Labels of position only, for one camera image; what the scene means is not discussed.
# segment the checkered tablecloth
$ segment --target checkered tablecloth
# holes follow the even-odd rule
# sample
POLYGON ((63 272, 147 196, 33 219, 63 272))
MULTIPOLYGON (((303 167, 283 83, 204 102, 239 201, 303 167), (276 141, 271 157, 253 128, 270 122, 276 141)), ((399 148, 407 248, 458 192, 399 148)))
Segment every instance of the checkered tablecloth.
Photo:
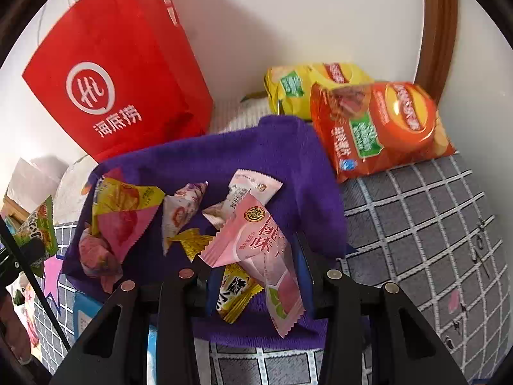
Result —
MULTIPOLYGON (((507 348, 509 280, 496 219, 460 155, 347 181, 341 191, 349 243, 357 249, 339 259, 342 271, 377 287, 388 280, 398 282, 465 377, 491 376, 507 348), (455 290, 461 304, 450 313, 455 290)), ((74 227, 56 228, 61 254, 74 227)), ((59 293, 57 317, 73 343, 74 289, 63 276, 59 293)), ((65 350, 39 303, 36 317, 43 362, 53 373, 65 350)), ((279 351, 211 343, 212 383, 316 384, 322 355, 321 349, 279 351)), ((362 359, 363 384, 368 385, 371 348, 362 359)))

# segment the white candy wrapper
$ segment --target white candy wrapper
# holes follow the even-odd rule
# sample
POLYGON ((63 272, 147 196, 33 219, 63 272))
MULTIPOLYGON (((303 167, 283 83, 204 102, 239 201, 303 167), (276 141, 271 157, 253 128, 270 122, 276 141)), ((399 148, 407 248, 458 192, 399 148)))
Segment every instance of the white candy wrapper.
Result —
POLYGON ((228 184, 230 191, 226 199, 203 210, 203 215, 217 230, 220 230, 247 193, 251 192, 251 195, 266 205, 282 185, 282 182, 263 173, 238 169, 228 184))
POLYGON ((162 214, 162 252, 164 256, 169 250, 168 238, 175 237, 197 213, 199 203, 205 195, 208 182, 187 184, 180 188, 174 195, 166 195, 164 198, 164 211, 162 214))

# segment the hi logo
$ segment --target hi logo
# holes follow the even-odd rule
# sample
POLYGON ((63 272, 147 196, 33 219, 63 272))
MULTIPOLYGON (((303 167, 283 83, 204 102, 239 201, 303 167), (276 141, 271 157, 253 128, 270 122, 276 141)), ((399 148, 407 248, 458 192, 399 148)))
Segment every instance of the hi logo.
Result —
POLYGON ((66 92, 73 104, 88 114, 105 114, 114 106, 114 83, 105 69, 92 62, 71 68, 66 92))

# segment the purple cloth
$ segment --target purple cloth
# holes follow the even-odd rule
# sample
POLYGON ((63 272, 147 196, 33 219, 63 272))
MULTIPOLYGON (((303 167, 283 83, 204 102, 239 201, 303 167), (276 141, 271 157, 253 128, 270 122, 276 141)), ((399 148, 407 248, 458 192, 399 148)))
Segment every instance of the purple cloth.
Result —
MULTIPOLYGON (((304 230, 314 252, 344 257, 346 225, 342 194, 329 160, 311 126, 292 116, 267 116, 257 127, 220 135, 174 141, 106 160, 89 176, 95 186, 111 169, 121 168, 127 183, 155 185, 173 194, 189 182, 208 181, 201 209, 224 200, 228 183, 239 168, 255 170, 283 182, 267 204, 284 235, 304 230)), ((81 266, 78 242, 84 222, 91 221, 93 189, 80 215, 74 239, 63 263, 63 273, 73 286, 104 302, 108 296, 96 279, 81 266)), ((172 245, 162 254, 162 207, 142 238, 128 253, 124 277, 138 284, 161 282, 170 270, 184 267, 188 259, 181 247, 172 245)), ((202 234, 215 229, 199 212, 184 227, 198 227, 202 234)), ((215 314, 193 323, 196 337, 229 346, 315 348, 324 347, 326 321, 303 315, 290 333, 278 336, 266 308, 265 295, 257 294, 234 324, 215 314)))

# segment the yellow chip bag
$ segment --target yellow chip bag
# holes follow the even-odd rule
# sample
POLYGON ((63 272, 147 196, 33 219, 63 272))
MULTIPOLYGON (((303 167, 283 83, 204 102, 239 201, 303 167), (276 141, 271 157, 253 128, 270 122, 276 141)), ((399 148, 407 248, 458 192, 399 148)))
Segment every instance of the yellow chip bag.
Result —
POLYGON ((354 64, 309 64, 275 66, 267 70, 264 85, 274 114, 291 114, 310 120, 312 85, 327 89, 341 84, 372 83, 374 80, 354 64))
MULTIPOLYGON (((213 238, 214 236, 201 235, 197 228, 192 228, 175 237, 167 238, 167 242, 169 245, 173 242, 180 242, 185 254, 192 262, 194 257, 202 252, 213 238)), ((246 308, 250 299, 261 290, 263 288, 239 265, 236 263, 227 265, 219 290, 217 312, 224 321, 232 324, 246 308)))

